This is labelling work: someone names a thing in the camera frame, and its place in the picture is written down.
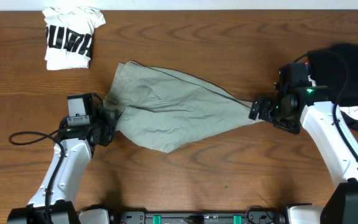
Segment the olive green shorts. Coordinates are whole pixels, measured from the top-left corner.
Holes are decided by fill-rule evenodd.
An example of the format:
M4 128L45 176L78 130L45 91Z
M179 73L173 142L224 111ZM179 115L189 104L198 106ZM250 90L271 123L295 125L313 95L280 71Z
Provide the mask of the olive green shorts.
M172 152L242 126L252 103L176 70L120 63L104 106L117 113L116 129L138 146Z

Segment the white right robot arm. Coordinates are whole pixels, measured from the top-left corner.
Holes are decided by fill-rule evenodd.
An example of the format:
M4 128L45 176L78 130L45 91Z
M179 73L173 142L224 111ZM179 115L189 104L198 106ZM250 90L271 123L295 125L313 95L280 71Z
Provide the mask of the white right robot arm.
M328 99L326 87L281 91L276 100L257 97L250 119L272 123L312 138L331 176L334 193L324 207L299 204L285 209L287 223L358 223L358 142Z

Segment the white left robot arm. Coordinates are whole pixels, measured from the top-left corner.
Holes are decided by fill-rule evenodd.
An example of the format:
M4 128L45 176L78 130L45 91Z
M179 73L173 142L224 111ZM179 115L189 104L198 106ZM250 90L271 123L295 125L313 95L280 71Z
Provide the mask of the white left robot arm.
M112 223L114 217L104 205L92 205L80 212L74 207L80 180L93 157L95 147L108 146L114 137L117 116L100 106L85 116L66 116L51 134L54 155L36 194L22 208L13 208L8 223Z

